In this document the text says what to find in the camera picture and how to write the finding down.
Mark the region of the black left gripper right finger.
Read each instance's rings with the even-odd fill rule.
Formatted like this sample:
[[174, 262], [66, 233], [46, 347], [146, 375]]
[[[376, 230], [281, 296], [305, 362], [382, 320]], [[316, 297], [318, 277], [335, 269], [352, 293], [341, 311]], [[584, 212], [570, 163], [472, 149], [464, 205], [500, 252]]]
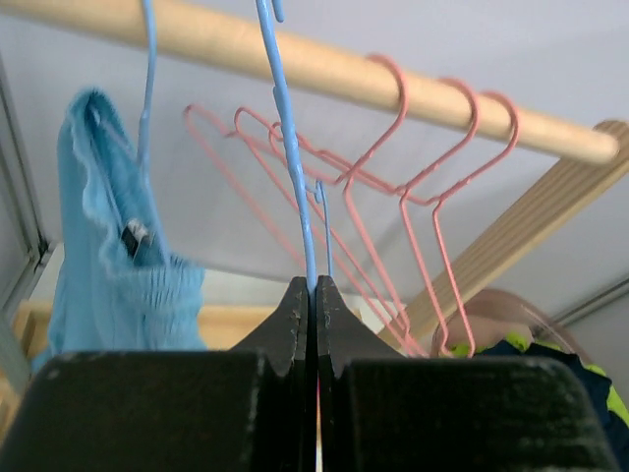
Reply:
[[618, 471], [581, 382], [547, 357], [407, 358], [317, 283], [326, 471]]

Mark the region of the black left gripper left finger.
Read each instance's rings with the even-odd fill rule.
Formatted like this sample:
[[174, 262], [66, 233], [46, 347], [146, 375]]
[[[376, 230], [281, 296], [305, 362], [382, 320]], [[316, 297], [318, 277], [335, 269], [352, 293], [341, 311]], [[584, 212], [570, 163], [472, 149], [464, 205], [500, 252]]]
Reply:
[[5, 471], [305, 471], [306, 281], [227, 351], [66, 353], [32, 380]]

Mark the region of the lime green shorts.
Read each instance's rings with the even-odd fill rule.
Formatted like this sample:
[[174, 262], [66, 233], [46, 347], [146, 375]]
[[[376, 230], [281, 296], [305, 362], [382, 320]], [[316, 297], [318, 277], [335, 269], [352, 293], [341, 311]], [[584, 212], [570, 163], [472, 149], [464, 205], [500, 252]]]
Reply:
[[584, 384], [595, 409], [601, 413], [601, 421], [605, 426], [611, 422], [612, 414], [628, 426], [628, 409], [613, 386], [611, 378], [601, 367], [585, 363], [575, 353], [566, 353], [555, 344], [546, 341], [529, 341], [523, 335], [510, 332], [492, 346], [477, 346], [474, 354], [523, 354], [558, 360], [566, 364]]

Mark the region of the light blue shorts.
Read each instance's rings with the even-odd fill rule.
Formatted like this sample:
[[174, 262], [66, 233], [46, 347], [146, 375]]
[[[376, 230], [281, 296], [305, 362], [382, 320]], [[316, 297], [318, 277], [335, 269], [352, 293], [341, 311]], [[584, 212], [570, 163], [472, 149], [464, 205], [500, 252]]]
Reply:
[[32, 368], [77, 351], [205, 349], [204, 270], [165, 250], [135, 150], [103, 91], [68, 105], [57, 161], [64, 259]]

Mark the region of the blue hanger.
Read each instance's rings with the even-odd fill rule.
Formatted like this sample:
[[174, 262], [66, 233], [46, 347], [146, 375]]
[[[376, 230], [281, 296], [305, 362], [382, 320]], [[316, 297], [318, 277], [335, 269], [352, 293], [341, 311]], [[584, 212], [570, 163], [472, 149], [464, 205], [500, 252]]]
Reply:
[[[144, 15], [144, 24], [145, 24], [145, 32], [147, 38], [147, 51], [148, 51], [148, 61], [147, 61], [147, 72], [146, 72], [146, 81], [144, 88], [144, 99], [143, 99], [143, 111], [139, 121], [139, 136], [138, 136], [138, 145], [137, 145], [137, 155], [136, 155], [136, 164], [140, 170], [140, 173], [143, 177], [143, 186], [147, 191], [150, 191], [150, 178], [149, 178], [149, 122], [151, 115], [151, 105], [152, 105], [152, 95], [153, 95], [153, 86], [154, 86], [154, 76], [155, 76], [155, 65], [156, 65], [156, 26], [155, 26], [155, 17], [152, 8], [151, 1], [142, 1], [143, 5], [143, 15]], [[131, 156], [131, 148], [128, 146], [128, 143], [125, 141], [125, 138], [118, 134], [116, 129], [107, 121], [103, 120], [100, 117], [99, 112], [95, 107], [90, 106], [88, 108], [89, 116], [93, 125], [104, 131], [107, 136], [118, 143], [118, 147], [124, 150], [128, 156]], [[157, 226], [157, 229], [154, 232], [151, 232], [148, 227], [146, 227], [141, 221], [136, 218], [132, 218], [129, 221], [126, 221], [122, 218], [121, 213], [118, 209], [114, 210], [115, 219], [119, 229], [125, 233], [129, 231], [138, 241], [151, 243], [153, 241], [154, 236], [161, 231], [160, 226]]]
[[257, 0], [256, 7], [262, 40], [273, 80], [272, 93], [280, 118], [280, 129], [282, 132], [288, 172], [293, 185], [302, 228], [307, 288], [309, 294], [314, 296], [318, 272], [316, 269], [315, 242], [310, 219], [308, 196], [314, 196], [315, 201], [322, 206], [327, 269], [328, 274], [331, 275], [333, 273], [333, 250], [331, 247], [331, 231], [326, 192], [323, 182], [320, 179], [315, 181], [313, 187], [307, 184], [300, 158], [299, 140], [293, 116], [292, 102], [274, 27], [275, 23], [283, 23], [285, 20], [282, 1]]

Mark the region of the navy blue shorts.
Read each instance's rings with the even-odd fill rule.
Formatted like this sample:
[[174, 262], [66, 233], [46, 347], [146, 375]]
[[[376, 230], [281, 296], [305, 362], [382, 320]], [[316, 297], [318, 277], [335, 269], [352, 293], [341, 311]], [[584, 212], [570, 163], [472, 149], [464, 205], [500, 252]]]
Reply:
[[620, 469], [628, 470], [628, 408], [601, 367], [584, 363], [577, 354], [564, 352], [556, 345], [527, 342], [516, 334], [509, 334], [497, 344], [481, 348], [476, 354], [547, 357], [567, 366], [586, 390]]

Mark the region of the pink hanger of teal shorts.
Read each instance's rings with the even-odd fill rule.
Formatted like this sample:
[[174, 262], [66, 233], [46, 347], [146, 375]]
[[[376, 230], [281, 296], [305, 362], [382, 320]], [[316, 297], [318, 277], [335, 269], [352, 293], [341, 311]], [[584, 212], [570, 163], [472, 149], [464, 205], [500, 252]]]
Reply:
[[[394, 288], [388, 273], [386, 272], [383, 262], [376, 251], [375, 245], [373, 244], [372, 239], [357, 211], [351, 191], [354, 184], [359, 182], [386, 195], [396, 196], [399, 198], [399, 210], [403, 226], [407, 233], [415, 261], [426, 284], [426, 290], [429, 293], [432, 310], [436, 313], [439, 323], [444, 325], [444, 311], [440, 303], [437, 301], [435, 283], [429, 280], [429, 273], [424, 262], [424, 257], [420, 250], [420, 246], [408, 214], [408, 204], [412, 203], [421, 207], [433, 207], [432, 225], [439, 246], [439, 251], [447, 272], [447, 278], [454, 292], [456, 307], [458, 309], [462, 309], [462, 297], [457, 282], [455, 281], [452, 265], [448, 259], [446, 247], [443, 242], [438, 215], [442, 205], [452, 195], [456, 194], [461, 188], [466, 186], [478, 175], [478, 173], [473, 172], [468, 177], [457, 182], [451, 188], [428, 199], [415, 197], [412, 195], [412, 191], [445, 160], [461, 150], [461, 148], [463, 148], [475, 136], [479, 128], [480, 114], [477, 97], [465, 84], [455, 79], [444, 79], [443, 81], [446, 84], [452, 85], [456, 89], [459, 89], [459, 91], [463, 92], [471, 105], [472, 115], [469, 120], [468, 132], [462, 141], [447, 151], [429, 167], [425, 168], [413, 179], [394, 187], [381, 179], [374, 177], [363, 169], [364, 165], [373, 157], [375, 152], [402, 125], [409, 110], [410, 99], [406, 78], [399, 69], [392, 68], [391, 71], [398, 86], [397, 116], [384, 134], [382, 134], [374, 142], [374, 144], [353, 163], [341, 158], [339, 155], [327, 149], [314, 148], [308, 140], [296, 132], [295, 126], [289, 122], [292, 118], [290, 106], [284, 102], [288, 98], [287, 88], [276, 89], [273, 92], [278, 112], [281, 117], [279, 122], [270, 124], [249, 108], [240, 107], [236, 110], [234, 115], [234, 130], [229, 132], [228, 135], [230, 137], [236, 136], [240, 138], [247, 145], [254, 157], [257, 159], [258, 163], [283, 195], [287, 195], [288, 192], [279, 182], [276, 174], [270, 170], [266, 160], [261, 157], [264, 152], [272, 154], [280, 159], [289, 171], [291, 171], [294, 167], [297, 167], [300, 174], [315, 177], [315, 186], [313, 188], [308, 187], [305, 184], [305, 179], [303, 177], [299, 177], [298, 189], [296, 191], [297, 196], [294, 198], [289, 197], [287, 199], [289, 204], [291, 204], [301, 216], [304, 216], [310, 208], [313, 208], [315, 213], [323, 222], [325, 234], [320, 235], [317, 230], [311, 227], [308, 229], [309, 234], [307, 238], [311, 239], [313, 236], [316, 236], [326, 245], [328, 271], [333, 272], [334, 266], [339, 265], [345, 275], [347, 275], [350, 281], [354, 284], [355, 288], [358, 289], [367, 304], [371, 306], [375, 314], [384, 323], [385, 328], [388, 329], [394, 339], [400, 343], [401, 347], [407, 352], [407, 354], [411, 356], [426, 356], [427, 353], [425, 350], [418, 344], [415, 337], [411, 334], [410, 309], [402, 306], [401, 299], [399, 298], [397, 291]], [[327, 196], [325, 193], [325, 186], [327, 184], [334, 187], [341, 186], [343, 188], [343, 198], [349, 217], [366, 246], [370, 257], [372, 258], [372, 262], [378, 271], [379, 277], [384, 282], [385, 288], [388, 291], [395, 307], [394, 309], [391, 309], [387, 305], [382, 295], [375, 288], [372, 280], [363, 270], [362, 266], [357, 262], [354, 255], [345, 245], [344, 241], [340, 239], [335, 230], [331, 227]]]

